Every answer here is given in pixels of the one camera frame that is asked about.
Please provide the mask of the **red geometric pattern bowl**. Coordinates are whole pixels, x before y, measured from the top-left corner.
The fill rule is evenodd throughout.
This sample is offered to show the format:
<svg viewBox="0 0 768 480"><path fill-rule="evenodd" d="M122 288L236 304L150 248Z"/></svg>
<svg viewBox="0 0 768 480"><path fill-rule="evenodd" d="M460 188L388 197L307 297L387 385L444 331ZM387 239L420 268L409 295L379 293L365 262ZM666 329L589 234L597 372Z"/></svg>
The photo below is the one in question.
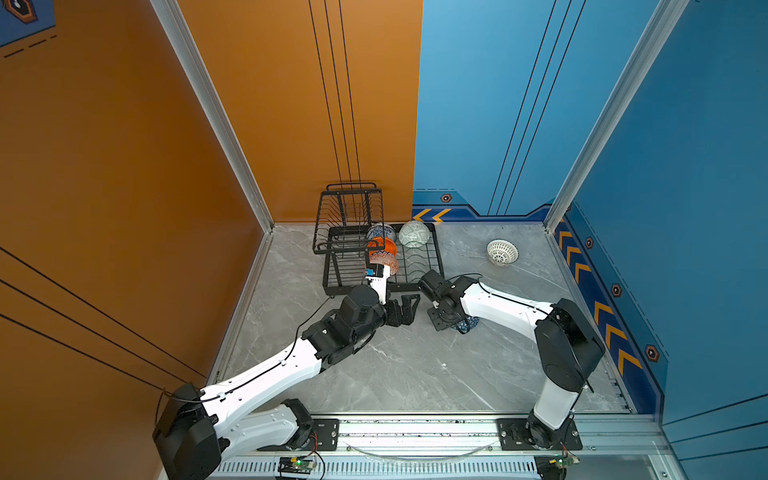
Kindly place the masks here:
<svg viewBox="0 0 768 480"><path fill-rule="evenodd" d="M374 265L383 265L389 268L389 275L394 276L399 270L399 261L396 256L386 250L374 251L369 255L369 261Z"/></svg>

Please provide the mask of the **orange plastic bowl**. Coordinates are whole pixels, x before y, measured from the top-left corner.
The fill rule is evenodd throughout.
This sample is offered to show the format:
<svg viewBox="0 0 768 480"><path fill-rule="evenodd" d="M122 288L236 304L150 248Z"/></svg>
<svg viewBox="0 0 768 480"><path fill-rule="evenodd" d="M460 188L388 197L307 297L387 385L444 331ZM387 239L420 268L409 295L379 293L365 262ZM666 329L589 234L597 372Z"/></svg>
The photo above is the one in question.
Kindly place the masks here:
<svg viewBox="0 0 768 480"><path fill-rule="evenodd" d="M397 254L396 243L388 237L374 237L367 243L367 248L371 253L385 252L391 255Z"/></svg>

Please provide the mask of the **white lattice pattern bowl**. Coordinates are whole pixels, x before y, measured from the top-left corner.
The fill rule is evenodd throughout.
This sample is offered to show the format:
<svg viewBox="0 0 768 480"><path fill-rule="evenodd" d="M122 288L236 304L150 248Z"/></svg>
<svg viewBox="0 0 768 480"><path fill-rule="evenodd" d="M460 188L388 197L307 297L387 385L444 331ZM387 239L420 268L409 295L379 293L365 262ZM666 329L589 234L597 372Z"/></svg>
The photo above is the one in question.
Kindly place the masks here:
<svg viewBox="0 0 768 480"><path fill-rule="evenodd" d="M492 264L507 266L518 260L519 251L513 243L503 239L495 239L487 244L486 255Z"/></svg>

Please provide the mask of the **green geometric pattern bowl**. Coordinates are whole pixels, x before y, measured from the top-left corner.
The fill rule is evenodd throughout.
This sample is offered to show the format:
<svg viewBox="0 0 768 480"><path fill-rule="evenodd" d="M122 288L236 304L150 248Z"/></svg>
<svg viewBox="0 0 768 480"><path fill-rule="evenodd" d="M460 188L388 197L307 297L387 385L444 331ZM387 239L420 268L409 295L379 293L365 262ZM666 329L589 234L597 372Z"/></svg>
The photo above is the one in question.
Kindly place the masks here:
<svg viewBox="0 0 768 480"><path fill-rule="evenodd" d="M431 239L431 232L426 224L413 220L400 227L398 239L405 248L421 248Z"/></svg>

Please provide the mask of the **blue floral white bowl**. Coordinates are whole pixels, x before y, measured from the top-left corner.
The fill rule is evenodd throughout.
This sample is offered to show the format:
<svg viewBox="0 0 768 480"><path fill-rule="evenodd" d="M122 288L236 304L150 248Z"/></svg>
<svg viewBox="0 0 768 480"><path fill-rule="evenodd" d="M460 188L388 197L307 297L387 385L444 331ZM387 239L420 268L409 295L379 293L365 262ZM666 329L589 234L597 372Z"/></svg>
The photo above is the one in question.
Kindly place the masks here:
<svg viewBox="0 0 768 480"><path fill-rule="evenodd" d="M393 226L387 223L375 223L366 232L366 238L373 240L375 238L386 238L393 242L397 239L397 232Z"/></svg>

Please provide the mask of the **black wire dish rack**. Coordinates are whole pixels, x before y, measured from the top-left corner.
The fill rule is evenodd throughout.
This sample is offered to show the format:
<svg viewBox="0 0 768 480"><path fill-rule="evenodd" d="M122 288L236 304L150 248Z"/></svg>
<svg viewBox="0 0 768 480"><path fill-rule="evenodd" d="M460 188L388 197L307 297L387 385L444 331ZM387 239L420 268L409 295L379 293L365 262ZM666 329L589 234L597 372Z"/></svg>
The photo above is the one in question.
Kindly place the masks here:
<svg viewBox="0 0 768 480"><path fill-rule="evenodd" d="M429 270L442 274L444 265L434 226L426 224L431 239L421 248L405 248L398 239L405 223L384 220L381 188L374 182L331 183L321 192L316 212L312 250L324 259L322 285L330 296L347 294L364 282L370 250L367 230L375 223L387 223L397 232L395 241L399 270L388 279L394 292L415 292L418 281Z"/></svg>

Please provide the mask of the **blue dotted pattern bowl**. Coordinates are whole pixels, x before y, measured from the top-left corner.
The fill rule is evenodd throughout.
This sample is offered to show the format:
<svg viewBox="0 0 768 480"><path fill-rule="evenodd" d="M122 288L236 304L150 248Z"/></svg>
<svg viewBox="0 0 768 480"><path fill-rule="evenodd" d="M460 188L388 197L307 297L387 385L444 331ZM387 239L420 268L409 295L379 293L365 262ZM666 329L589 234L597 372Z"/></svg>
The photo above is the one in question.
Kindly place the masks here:
<svg viewBox="0 0 768 480"><path fill-rule="evenodd" d="M456 324L452 326L452 329L459 332L462 335L465 335L469 333L471 330L475 329L480 322L480 319L478 317L466 317L463 320L460 320Z"/></svg>

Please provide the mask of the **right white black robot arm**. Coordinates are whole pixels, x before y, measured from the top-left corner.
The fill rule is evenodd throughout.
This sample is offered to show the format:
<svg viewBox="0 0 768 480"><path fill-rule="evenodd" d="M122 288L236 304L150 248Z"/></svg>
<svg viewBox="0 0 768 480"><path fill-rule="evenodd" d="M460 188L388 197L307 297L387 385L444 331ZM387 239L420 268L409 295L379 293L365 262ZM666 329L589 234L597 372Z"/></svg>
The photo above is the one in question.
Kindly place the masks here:
<svg viewBox="0 0 768 480"><path fill-rule="evenodd" d="M438 331L478 318L536 344L546 380L523 438L537 449L563 446L574 430L573 408L606 352L579 306L565 298L555 303L525 299L467 275L451 280L434 270L424 274L418 286L433 303L428 315Z"/></svg>

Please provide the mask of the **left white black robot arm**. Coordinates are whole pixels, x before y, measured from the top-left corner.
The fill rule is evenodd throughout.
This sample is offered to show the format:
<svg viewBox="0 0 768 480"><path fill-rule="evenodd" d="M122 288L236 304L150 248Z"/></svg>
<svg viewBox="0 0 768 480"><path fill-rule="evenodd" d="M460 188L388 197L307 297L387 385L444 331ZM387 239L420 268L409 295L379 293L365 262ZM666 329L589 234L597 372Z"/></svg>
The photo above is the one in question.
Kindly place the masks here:
<svg viewBox="0 0 768 480"><path fill-rule="evenodd" d="M285 390L355 355L383 327L412 324L420 295L381 301L359 285L319 320L308 319L282 351L249 370L202 389L191 383L169 393L152 434L170 479L205 479L232 456L264 447L300 449L314 420L297 399L258 413Z"/></svg>

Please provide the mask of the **left green circuit board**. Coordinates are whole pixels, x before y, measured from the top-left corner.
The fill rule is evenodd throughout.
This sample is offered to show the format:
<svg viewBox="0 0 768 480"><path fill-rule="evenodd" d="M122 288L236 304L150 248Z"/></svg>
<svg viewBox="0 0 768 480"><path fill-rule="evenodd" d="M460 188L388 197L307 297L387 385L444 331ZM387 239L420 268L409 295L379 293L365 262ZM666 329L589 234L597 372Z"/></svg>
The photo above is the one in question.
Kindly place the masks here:
<svg viewBox="0 0 768 480"><path fill-rule="evenodd" d="M314 457L280 457L276 475L285 479L308 479L316 470Z"/></svg>

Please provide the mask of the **green circuit board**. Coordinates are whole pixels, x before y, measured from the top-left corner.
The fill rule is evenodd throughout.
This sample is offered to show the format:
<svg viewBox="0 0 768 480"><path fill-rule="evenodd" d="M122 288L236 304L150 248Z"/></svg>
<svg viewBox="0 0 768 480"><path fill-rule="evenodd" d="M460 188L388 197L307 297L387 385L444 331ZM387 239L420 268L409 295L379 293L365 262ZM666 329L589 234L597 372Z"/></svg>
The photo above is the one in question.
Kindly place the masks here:
<svg viewBox="0 0 768 480"><path fill-rule="evenodd" d="M280 457L276 475L285 479L308 479L316 470L314 457Z"/></svg>
<svg viewBox="0 0 768 480"><path fill-rule="evenodd" d="M534 460L536 471L541 480L565 480L568 469L581 462L578 456L570 453L556 456L536 456Z"/></svg>

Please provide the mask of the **right green circuit board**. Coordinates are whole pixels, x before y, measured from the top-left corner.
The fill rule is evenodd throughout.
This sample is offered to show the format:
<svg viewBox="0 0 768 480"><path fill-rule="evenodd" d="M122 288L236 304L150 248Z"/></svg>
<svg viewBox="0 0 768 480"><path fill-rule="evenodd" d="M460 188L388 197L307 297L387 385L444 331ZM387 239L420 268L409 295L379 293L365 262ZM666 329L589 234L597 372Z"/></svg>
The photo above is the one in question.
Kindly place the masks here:
<svg viewBox="0 0 768 480"><path fill-rule="evenodd" d="M565 480L568 469L581 462L578 456L570 453L556 456L536 456L534 460L536 471L541 480Z"/></svg>

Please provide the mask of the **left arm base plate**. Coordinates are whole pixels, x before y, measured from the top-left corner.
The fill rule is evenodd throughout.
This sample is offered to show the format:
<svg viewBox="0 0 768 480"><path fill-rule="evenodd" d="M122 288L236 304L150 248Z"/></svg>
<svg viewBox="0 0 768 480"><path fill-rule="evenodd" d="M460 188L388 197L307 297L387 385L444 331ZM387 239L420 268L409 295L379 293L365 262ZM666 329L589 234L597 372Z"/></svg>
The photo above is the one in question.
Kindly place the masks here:
<svg viewBox="0 0 768 480"><path fill-rule="evenodd" d="M314 419L311 427L300 427L287 442L289 450L320 452L336 451L340 421L337 418Z"/></svg>

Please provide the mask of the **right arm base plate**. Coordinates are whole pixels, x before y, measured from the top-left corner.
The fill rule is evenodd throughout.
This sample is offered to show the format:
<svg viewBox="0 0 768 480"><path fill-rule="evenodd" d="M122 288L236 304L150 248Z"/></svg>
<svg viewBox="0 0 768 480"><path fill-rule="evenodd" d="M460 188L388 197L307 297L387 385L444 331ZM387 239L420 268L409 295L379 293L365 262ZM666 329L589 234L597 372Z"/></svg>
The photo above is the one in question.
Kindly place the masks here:
<svg viewBox="0 0 768 480"><path fill-rule="evenodd" d="M553 430L536 418L500 418L497 435L503 451L583 449L580 433L573 417L568 417L559 429Z"/></svg>

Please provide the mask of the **aluminium front rail frame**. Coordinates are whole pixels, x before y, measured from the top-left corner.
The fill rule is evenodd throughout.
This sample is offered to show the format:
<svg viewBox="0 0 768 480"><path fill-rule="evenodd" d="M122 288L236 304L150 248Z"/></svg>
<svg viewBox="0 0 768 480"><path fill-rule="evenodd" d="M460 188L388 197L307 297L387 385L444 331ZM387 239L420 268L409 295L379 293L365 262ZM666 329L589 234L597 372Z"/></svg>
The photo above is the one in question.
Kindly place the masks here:
<svg viewBox="0 0 768 480"><path fill-rule="evenodd" d="M264 447L223 460L205 479L285 479L280 457L314 457L308 479L540 479L534 458L570 453L566 479L681 479L684 471L656 422L645 415L573 415L583 449L503 451L496 420L522 415L333 414L336 451Z"/></svg>

